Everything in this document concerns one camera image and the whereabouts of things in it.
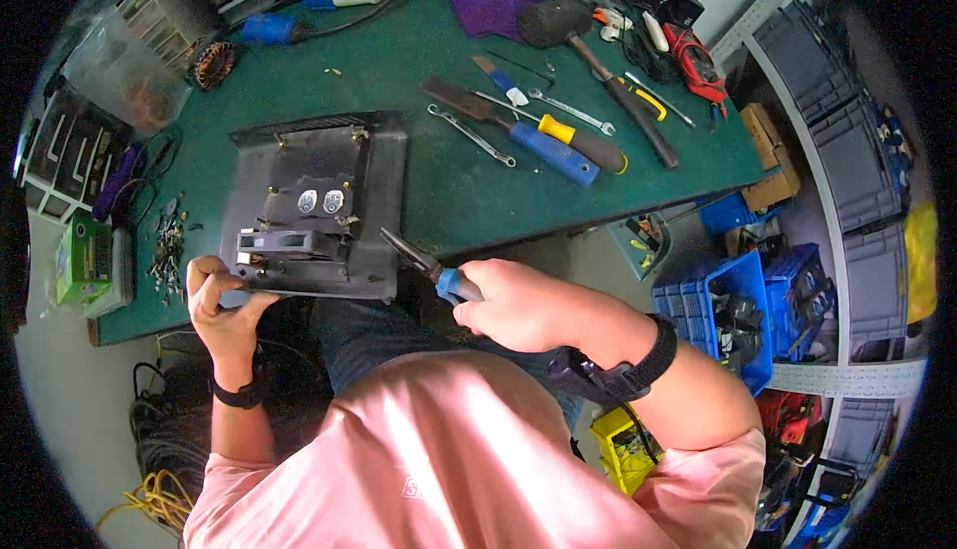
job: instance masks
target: concrete floor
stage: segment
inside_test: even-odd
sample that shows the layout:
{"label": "concrete floor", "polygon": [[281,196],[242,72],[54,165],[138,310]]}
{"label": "concrete floor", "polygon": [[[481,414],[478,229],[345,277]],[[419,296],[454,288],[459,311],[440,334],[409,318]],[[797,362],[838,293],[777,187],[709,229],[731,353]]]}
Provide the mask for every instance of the concrete floor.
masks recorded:
{"label": "concrete floor", "polygon": [[[690,205],[666,209],[662,216],[668,219],[688,207]],[[672,252],[644,281],[639,281],[636,277],[631,263],[609,233],[608,226],[573,237],[559,234],[521,244],[502,257],[518,260],[560,279],[608,293],[642,312],[651,313],[654,311],[652,286],[659,277],[668,276],[705,256],[714,255],[714,248],[704,233],[700,216],[697,214],[669,224],[668,229],[672,235]],[[604,472],[598,461],[601,457],[598,442],[589,432],[592,421],[602,413],[598,405],[585,402],[573,436],[578,441],[578,448],[585,461],[596,470]]]}

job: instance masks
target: person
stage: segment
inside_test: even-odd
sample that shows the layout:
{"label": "person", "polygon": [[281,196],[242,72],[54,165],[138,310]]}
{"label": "person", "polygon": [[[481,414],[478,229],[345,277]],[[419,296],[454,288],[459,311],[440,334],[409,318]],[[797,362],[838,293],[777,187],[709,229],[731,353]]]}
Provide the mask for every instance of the person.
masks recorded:
{"label": "person", "polygon": [[[575,402],[537,380],[541,361],[509,358],[572,346],[603,369],[638,364],[655,344],[656,321],[519,263],[473,261],[461,270],[485,300],[459,304],[455,318],[499,352],[456,349],[381,302],[317,301],[336,395],[315,440],[280,465],[262,406],[227,406],[216,391],[186,547],[748,543],[765,441],[739,380],[677,344],[650,392],[631,402],[665,451],[629,497],[573,455]],[[218,257],[188,265],[190,317],[227,393],[254,381],[257,320],[277,299],[260,292],[222,310],[220,294],[240,284]]]}

